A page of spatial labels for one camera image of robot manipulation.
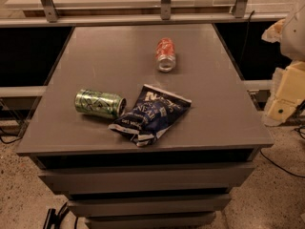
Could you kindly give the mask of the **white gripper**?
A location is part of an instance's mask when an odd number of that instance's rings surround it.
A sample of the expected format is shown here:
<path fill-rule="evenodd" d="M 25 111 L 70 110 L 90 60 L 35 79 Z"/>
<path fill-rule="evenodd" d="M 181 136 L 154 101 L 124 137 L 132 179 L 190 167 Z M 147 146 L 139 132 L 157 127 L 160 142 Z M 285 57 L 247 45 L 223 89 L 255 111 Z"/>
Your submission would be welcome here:
<path fill-rule="evenodd" d="M 261 39 L 281 41 L 281 53 L 297 60 L 285 69 L 276 68 L 273 74 L 262 121 L 266 126 L 278 126 L 305 101 L 305 5 L 297 4 L 285 20 L 280 19 L 265 30 Z"/>

